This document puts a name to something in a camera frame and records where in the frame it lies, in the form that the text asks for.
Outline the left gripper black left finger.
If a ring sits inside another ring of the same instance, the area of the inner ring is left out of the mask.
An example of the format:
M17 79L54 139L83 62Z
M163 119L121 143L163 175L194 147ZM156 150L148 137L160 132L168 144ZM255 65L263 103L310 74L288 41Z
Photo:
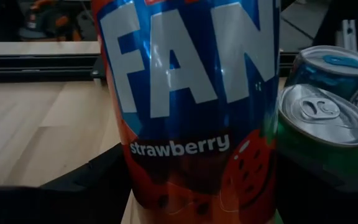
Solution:
M130 191L116 144L40 187L0 186L0 224L120 224Z

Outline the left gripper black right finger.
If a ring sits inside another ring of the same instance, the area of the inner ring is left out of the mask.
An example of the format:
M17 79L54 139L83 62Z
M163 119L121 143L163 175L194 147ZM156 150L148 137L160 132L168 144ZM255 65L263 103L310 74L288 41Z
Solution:
M276 199L284 224L358 224L358 178L305 156L277 154Z

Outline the green beverage can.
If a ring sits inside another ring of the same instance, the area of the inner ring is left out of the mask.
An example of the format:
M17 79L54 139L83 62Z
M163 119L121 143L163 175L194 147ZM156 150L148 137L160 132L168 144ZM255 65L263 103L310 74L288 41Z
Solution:
M278 98L277 147L324 171L358 179L358 107L309 84Z

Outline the blue beverage can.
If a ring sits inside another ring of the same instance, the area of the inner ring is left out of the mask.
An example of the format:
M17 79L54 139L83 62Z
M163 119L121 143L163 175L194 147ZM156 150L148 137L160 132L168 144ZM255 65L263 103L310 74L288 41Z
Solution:
M354 102L358 97L358 52L317 45L296 56L285 86L310 84Z

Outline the red blue Fanta strawberry can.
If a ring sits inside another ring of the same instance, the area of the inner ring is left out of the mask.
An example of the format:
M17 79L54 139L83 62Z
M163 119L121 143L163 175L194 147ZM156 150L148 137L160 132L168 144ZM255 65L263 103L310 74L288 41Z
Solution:
M143 224L269 224L280 0L91 0Z

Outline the orange shop vacuum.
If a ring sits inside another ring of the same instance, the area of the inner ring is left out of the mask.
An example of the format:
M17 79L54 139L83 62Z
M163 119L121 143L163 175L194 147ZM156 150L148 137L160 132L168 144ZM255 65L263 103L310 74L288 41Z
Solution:
M81 41L83 36L73 13L62 6L62 0L35 0L24 14L18 30L23 41Z

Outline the black aluminium table frame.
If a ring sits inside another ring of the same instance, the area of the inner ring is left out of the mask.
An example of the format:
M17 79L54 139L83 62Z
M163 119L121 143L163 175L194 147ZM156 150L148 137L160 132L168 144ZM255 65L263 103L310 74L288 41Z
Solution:
M62 0L73 13L83 39L23 41L18 30L35 0L0 0L0 82L51 82L102 79L105 76L91 0ZM290 73L296 54L314 45L342 46L342 21L356 21L358 0L281 0L280 75Z

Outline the silver aluminium bracket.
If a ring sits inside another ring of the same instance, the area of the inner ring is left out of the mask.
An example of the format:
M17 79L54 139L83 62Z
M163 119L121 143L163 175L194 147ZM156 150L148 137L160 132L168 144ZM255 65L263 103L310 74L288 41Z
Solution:
M351 51L357 51L357 35L356 35L356 21L343 20L342 21L342 38L344 48Z

